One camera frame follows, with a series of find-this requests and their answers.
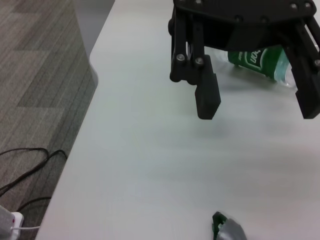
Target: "gray carpet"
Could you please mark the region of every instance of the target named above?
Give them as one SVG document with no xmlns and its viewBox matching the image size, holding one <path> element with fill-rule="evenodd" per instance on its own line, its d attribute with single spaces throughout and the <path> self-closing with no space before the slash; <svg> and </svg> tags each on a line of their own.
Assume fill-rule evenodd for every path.
<svg viewBox="0 0 320 240">
<path fill-rule="evenodd" d="M 70 152 L 95 91 L 71 0 L 0 0 L 0 151 L 44 147 Z M 39 152 L 0 156 L 0 187 L 44 158 Z M 0 198 L 15 211 L 51 196 L 65 165 L 56 156 Z M 49 201 L 27 207 L 25 227 L 41 224 Z M 32 240 L 37 231 L 23 232 Z"/>
</svg>

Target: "white power strip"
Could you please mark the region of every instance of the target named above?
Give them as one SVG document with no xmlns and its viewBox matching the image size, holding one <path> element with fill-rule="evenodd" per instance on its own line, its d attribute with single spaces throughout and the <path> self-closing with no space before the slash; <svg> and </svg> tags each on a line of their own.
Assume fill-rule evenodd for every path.
<svg viewBox="0 0 320 240">
<path fill-rule="evenodd" d="M 20 212 L 10 212 L 0 205 L 0 240 L 17 240 L 24 216 Z"/>
</svg>

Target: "gray object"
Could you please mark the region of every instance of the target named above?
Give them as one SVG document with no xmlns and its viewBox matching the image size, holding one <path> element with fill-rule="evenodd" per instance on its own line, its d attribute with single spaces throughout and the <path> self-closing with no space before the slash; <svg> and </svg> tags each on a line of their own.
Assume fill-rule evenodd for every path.
<svg viewBox="0 0 320 240">
<path fill-rule="evenodd" d="M 247 240 L 245 231 L 233 219 L 228 219 L 220 228 L 216 240 Z"/>
</svg>

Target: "table surface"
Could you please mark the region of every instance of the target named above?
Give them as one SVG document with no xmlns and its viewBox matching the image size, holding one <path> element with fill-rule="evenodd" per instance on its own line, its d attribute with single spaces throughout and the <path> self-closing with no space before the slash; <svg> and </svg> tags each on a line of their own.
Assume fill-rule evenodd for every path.
<svg viewBox="0 0 320 240">
<path fill-rule="evenodd" d="M 172 0 L 116 0 L 90 62 L 99 83 L 37 240 L 210 240 L 223 211 L 249 240 L 314 240 L 320 117 L 291 89 L 213 60 L 221 105 L 169 80 Z"/>
</svg>

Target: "bottle label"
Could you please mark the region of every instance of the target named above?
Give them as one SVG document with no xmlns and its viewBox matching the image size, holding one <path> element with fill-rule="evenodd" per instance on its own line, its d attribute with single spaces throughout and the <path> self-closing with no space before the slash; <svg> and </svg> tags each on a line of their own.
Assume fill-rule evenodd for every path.
<svg viewBox="0 0 320 240">
<path fill-rule="evenodd" d="M 273 46 L 252 52 L 228 52 L 230 63 L 251 69 L 274 80 L 276 66 L 282 52 L 281 46 Z"/>
</svg>

